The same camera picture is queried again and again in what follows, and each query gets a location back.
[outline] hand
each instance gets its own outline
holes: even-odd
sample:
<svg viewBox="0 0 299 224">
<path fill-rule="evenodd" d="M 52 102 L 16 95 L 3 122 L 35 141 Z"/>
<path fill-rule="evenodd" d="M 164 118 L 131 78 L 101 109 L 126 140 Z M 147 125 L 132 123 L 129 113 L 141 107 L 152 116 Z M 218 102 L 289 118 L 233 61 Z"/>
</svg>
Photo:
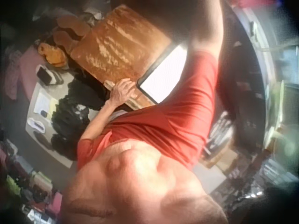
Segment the hand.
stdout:
<svg viewBox="0 0 299 224">
<path fill-rule="evenodd" d="M 124 104 L 134 92 L 135 82 L 130 81 L 129 78 L 124 78 L 119 81 L 110 92 L 110 103 L 118 107 Z"/>
</svg>

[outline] clothing pile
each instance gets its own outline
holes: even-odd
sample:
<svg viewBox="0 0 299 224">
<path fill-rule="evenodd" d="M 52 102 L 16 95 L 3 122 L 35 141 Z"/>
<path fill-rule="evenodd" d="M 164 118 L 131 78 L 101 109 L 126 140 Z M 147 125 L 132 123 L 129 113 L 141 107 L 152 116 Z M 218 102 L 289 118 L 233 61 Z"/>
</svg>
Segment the clothing pile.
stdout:
<svg viewBox="0 0 299 224">
<path fill-rule="evenodd" d="M 77 71 L 74 80 L 68 84 L 67 98 L 79 105 L 99 111 L 105 103 L 105 88 L 93 76 Z"/>
<path fill-rule="evenodd" d="M 77 158 L 77 142 L 86 129 L 88 107 L 78 105 L 67 96 L 59 100 L 52 116 L 52 125 L 57 134 L 51 139 L 53 148 L 61 155 L 74 161 Z"/>
</svg>

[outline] man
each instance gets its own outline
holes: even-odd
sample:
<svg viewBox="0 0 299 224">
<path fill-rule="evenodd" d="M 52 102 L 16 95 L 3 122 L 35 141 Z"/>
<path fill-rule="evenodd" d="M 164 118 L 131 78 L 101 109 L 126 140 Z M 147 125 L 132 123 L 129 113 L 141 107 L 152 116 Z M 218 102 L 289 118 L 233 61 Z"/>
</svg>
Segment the man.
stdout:
<svg viewBox="0 0 299 224">
<path fill-rule="evenodd" d="M 226 223 L 191 168 L 214 112 L 223 39 L 220 0 L 199 0 L 182 77 L 159 105 L 107 124 L 135 85 L 121 80 L 78 143 L 79 172 L 66 190 L 63 223 Z"/>
</svg>

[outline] floor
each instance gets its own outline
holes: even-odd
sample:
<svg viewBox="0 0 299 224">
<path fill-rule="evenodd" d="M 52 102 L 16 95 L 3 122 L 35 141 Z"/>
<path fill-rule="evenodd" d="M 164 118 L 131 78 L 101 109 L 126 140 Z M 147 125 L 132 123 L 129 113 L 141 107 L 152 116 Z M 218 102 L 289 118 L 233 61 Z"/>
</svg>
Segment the floor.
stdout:
<svg viewBox="0 0 299 224">
<path fill-rule="evenodd" d="M 104 7 L 103 11 L 109 11 L 107 3 L 101 4 L 101 2 L 99 0 L 92 0 L 86 7 Z M 4 79 L 3 77 L 1 79 L 1 85 L 3 86 Z M 36 171 L 41 171 L 49 177 L 53 182 L 54 188 L 63 190 L 76 173 L 76 163 L 73 163 L 72 167 L 68 169 L 50 156 L 28 135 L 25 131 L 25 124 L 29 104 L 30 102 L 21 84 L 18 86 L 17 100 L 8 98 L 3 88 L 1 88 L 1 126 L 5 131 L 6 138 L 18 148 L 18 154 L 23 156 Z M 193 171 L 201 180 L 203 188 L 207 193 L 213 191 L 226 179 L 217 167 L 209 170 L 198 164 Z"/>
</svg>

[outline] wooden board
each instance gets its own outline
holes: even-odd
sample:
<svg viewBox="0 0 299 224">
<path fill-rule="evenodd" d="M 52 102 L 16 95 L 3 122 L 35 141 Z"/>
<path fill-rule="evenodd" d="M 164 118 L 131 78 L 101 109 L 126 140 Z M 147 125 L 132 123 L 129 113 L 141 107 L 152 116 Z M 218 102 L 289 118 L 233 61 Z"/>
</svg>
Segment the wooden board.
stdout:
<svg viewBox="0 0 299 224">
<path fill-rule="evenodd" d="M 71 57 L 102 83 L 123 78 L 137 82 L 170 43 L 158 28 L 121 5 L 92 28 Z M 134 100 L 142 108 L 154 105 L 138 89 Z"/>
</svg>

